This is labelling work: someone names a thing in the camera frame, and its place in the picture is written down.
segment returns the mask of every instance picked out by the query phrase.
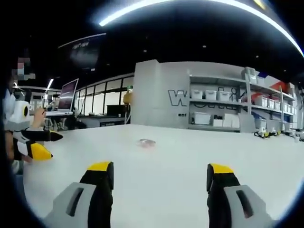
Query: laptop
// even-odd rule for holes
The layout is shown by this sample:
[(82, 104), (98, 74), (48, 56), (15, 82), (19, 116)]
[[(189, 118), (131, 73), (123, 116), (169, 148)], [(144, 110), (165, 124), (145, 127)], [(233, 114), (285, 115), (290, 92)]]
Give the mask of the laptop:
[(58, 110), (46, 112), (46, 117), (73, 115), (72, 108), (74, 104), (74, 97), (75, 97), (75, 91), (77, 88), (78, 80), (79, 79), (75, 79), (62, 86), (60, 98), (59, 98)]

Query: table surface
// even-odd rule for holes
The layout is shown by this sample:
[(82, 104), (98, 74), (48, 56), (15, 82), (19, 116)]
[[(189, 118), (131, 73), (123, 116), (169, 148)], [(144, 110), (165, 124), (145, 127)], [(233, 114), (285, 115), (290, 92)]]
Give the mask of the table surface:
[[(24, 189), (43, 218), (53, 199), (96, 162), (114, 162), (113, 228), (208, 227), (207, 164), (232, 168), (266, 203), (273, 219), (292, 205), (304, 174), (301, 142), (246, 133), (118, 125), (63, 132), (47, 142), (54, 157), (24, 167)], [(156, 141), (143, 148), (140, 139)]]

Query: black ceiling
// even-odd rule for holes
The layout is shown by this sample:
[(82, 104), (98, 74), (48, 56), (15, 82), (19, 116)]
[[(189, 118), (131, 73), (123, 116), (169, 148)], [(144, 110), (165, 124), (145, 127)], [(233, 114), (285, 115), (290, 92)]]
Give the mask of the black ceiling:
[[(35, 1), (20, 7), (27, 13), (13, 32), (19, 43), (14, 48), (20, 52), (29, 47), (36, 73), (35, 80), (20, 85), (46, 87), (49, 79), (56, 77), (60, 77), (54, 81), (57, 88), (75, 77), (87, 85), (133, 72), (136, 62), (148, 59), (250, 66), (284, 81), (292, 81), (304, 71), (304, 58), (280, 32), (255, 15), (225, 4), (176, 0), (138, 9), (105, 27), (98, 25), (103, 17), (137, 1)], [(272, 7), (304, 47), (300, 2), (276, 0)], [(57, 70), (54, 56), (58, 46), (103, 32), (107, 35), (101, 44), (97, 71), (83, 75)]]

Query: desk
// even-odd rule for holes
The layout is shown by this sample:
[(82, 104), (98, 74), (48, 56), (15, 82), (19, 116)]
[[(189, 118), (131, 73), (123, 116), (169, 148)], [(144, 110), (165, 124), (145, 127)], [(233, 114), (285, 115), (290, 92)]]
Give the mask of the desk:
[(124, 124), (124, 117), (108, 115), (80, 116), (79, 119), (81, 122), (85, 123), (88, 128)]
[[(62, 140), (45, 143), (53, 159), (24, 167), (26, 198), (41, 218), (70, 183), (105, 160), (114, 162), (113, 228), (208, 227), (208, 163), (231, 167), (266, 202), (273, 219), (285, 212), (303, 179), (303, 144), (284, 135), (263, 140), (133, 124), (62, 134)], [(156, 141), (155, 147), (139, 147), (143, 138)]]

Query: computer monitor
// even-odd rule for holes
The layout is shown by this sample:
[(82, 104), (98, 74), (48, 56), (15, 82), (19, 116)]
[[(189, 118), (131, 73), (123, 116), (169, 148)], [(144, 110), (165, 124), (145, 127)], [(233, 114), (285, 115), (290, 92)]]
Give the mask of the computer monitor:
[(78, 79), (63, 85), (60, 93), (58, 111), (69, 112), (72, 110)]

